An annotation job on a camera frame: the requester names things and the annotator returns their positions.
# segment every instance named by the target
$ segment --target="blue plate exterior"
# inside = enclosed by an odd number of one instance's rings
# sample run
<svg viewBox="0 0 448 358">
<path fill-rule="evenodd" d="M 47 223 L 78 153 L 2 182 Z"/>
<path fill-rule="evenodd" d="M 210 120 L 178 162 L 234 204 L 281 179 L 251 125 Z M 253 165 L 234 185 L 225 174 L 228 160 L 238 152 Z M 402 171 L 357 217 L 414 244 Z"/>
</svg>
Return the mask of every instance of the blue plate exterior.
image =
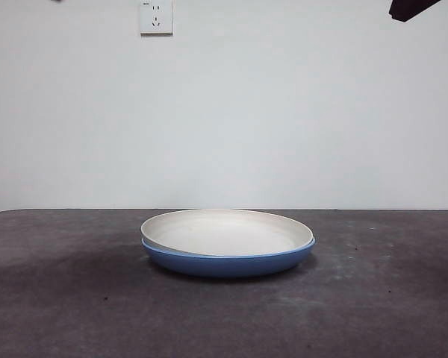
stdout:
<svg viewBox="0 0 448 358">
<path fill-rule="evenodd" d="M 302 247 L 278 254 L 219 257 L 171 252 L 141 240 L 151 260 L 166 269 L 203 277 L 250 277 L 294 267 L 310 254 L 315 239 Z"/>
</svg>

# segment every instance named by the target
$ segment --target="wall outlet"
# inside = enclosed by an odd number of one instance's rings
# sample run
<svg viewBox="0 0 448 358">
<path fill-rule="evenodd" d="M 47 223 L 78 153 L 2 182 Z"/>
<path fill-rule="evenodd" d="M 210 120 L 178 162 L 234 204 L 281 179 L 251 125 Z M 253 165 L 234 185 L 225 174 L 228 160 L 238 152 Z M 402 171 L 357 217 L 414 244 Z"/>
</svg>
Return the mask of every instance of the wall outlet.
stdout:
<svg viewBox="0 0 448 358">
<path fill-rule="evenodd" d="M 141 35 L 172 35 L 172 0 L 142 0 Z"/>
</svg>

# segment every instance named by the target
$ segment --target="stacked plates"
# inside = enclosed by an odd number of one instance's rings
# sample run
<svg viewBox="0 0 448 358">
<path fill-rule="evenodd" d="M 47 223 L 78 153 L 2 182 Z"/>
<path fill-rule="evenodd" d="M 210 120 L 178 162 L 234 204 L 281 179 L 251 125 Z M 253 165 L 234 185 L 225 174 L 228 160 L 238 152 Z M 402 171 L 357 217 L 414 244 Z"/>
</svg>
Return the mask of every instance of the stacked plates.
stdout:
<svg viewBox="0 0 448 358">
<path fill-rule="evenodd" d="M 246 277 L 289 269 L 315 244 L 312 231 L 284 216 L 249 210 L 183 210 L 141 225 L 151 259 L 208 277 Z"/>
</svg>

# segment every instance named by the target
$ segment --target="white wall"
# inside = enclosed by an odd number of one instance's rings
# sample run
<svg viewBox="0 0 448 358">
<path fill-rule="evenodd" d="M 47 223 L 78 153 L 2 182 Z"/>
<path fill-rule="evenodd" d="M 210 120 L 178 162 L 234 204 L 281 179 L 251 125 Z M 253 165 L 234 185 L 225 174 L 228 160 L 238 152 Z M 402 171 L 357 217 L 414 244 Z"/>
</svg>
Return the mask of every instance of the white wall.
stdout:
<svg viewBox="0 0 448 358">
<path fill-rule="evenodd" d="M 448 0 L 0 0 L 0 210 L 448 208 Z"/>
</svg>

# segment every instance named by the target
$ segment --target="gray table surface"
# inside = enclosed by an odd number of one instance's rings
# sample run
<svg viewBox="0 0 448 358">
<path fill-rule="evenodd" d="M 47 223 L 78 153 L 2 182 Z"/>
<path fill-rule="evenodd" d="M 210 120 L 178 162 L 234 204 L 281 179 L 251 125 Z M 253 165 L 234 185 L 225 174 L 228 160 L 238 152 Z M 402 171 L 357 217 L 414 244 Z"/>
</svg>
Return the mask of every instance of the gray table surface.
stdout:
<svg viewBox="0 0 448 358">
<path fill-rule="evenodd" d="M 151 263 L 166 211 L 0 213 L 0 358 L 448 357 L 448 211 L 264 210 L 317 244 L 239 280 Z"/>
</svg>

